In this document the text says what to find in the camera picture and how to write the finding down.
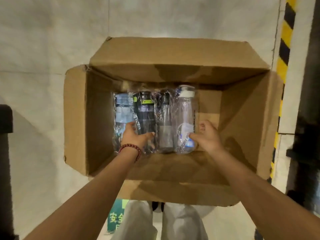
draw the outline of pants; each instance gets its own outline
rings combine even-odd
[[[152,224],[153,211],[146,201],[129,201],[123,221],[112,240],[155,240],[157,229]],[[198,212],[190,205],[166,203],[162,215],[161,240],[208,240]]]

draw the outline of bracelet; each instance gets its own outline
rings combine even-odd
[[[119,150],[119,153],[122,151],[122,149],[123,148],[125,148],[125,147],[132,147],[132,148],[135,148],[137,151],[138,151],[138,156],[136,157],[136,160],[134,161],[134,162],[136,162],[136,161],[138,161],[138,159],[139,159],[139,157],[141,156],[141,149],[137,146],[137,145],[134,145],[134,144],[124,144],[124,145],[122,145],[121,147],[120,147],[120,150]]]

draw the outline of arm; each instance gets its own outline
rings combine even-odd
[[[122,144],[143,148],[153,134],[136,135],[133,125],[133,122],[126,125]],[[25,240],[96,240],[137,155],[136,149],[125,147],[105,169],[37,226]]]
[[[209,121],[190,134],[214,159],[262,236],[272,240],[319,239],[320,218],[254,174],[228,153]]]

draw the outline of water bottle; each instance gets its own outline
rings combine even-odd
[[[114,147],[118,151],[121,147],[123,132],[126,123],[134,121],[133,98],[128,93],[115,95],[115,119],[114,119]]]
[[[181,85],[177,89],[176,108],[176,138],[178,154],[190,153],[195,148],[194,141],[189,138],[189,133],[195,128],[195,88]]]
[[[156,121],[154,112],[154,101],[150,91],[138,92],[134,95],[134,108],[137,116],[138,134],[145,134],[156,131]],[[145,146],[146,153],[153,152],[155,149],[154,139]]]
[[[171,124],[171,103],[168,91],[160,93],[160,115],[158,126],[158,145],[162,153],[174,151],[174,141]]]

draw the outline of open cardboard box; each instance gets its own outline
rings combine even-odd
[[[263,179],[269,177],[282,81],[247,42],[210,39],[108,38],[89,65],[69,69],[64,85],[68,165],[95,175],[112,160],[112,92],[141,82],[198,84],[196,122],[212,121],[232,155]],[[239,202],[201,148],[139,160],[118,197],[210,206]]]

